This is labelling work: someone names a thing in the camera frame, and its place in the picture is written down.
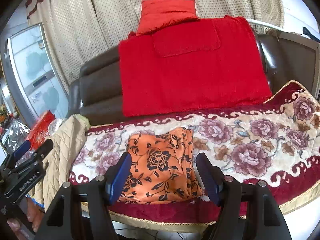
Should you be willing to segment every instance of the black clamp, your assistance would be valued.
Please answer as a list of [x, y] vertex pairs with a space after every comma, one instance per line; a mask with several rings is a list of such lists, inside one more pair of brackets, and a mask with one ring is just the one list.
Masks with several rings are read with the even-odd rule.
[[32, 224], [18, 205], [44, 177], [42, 160], [53, 149], [53, 142], [47, 139], [29, 160], [16, 166], [30, 146], [30, 142], [25, 141], [14, 153], [7, 155], [0, 166], [0, 230], [7, 236], [5, 239], [16, 239], [7, 224], [7, 220], [11, 218], [18, 219], [31, 237], [34, 236]]
[[[131, 155], [124, 152], [116, 165], [89, 183], [63, 183], [42, 219], [35, 240], [118, 240], [106, 206], [118, 200], [130, 167]], [[88, 203], [89, 226], [84, 224], [81, 202]]]
[[[281, 210], [265, 181], [252, 185], [224, 176], [204, 153], [198, 154], [196, 166], [210, 200], [221, 206], [217, 222], [203, 240], [291, 240]], [[239, 219], [241, 202], [248, 202], [244, 223]]]

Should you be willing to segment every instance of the red blanket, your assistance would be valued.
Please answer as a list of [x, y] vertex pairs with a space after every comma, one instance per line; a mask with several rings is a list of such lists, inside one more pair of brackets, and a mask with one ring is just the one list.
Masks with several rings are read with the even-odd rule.
[[244, 18], [169, 26], [119, 45], [125, 116], [259, 104], [271, 96]]

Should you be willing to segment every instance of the orange cushion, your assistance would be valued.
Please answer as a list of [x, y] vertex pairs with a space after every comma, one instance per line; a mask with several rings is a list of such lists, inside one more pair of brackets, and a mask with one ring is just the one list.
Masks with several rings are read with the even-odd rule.
[[143, 0], [136, 36], [196, 19], [195, 0]]

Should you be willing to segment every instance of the plastic bag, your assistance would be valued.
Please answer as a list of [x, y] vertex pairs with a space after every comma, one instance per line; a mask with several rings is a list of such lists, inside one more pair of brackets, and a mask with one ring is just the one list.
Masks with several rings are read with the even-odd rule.
[[2, 142], [7, 152], [10, 154], [16, 151], [26, 140], [29, 132], [30, 129], [25, 124], [12, 118], [9, 126], [3, 132], [5, 141]]

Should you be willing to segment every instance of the beige quilted jacket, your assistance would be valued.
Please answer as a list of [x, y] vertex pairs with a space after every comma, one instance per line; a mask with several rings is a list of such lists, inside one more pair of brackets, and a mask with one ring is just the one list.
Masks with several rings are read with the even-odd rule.
[[87, 118], [74, 114], [49, 137], [53, 149], [43, 160], [46, 175], [29, 192], [31, 198], [44, 205], [45, 211], [61, 185], [68, 181], [71, 165], [86, 142], [85, 133], [89, 128]]

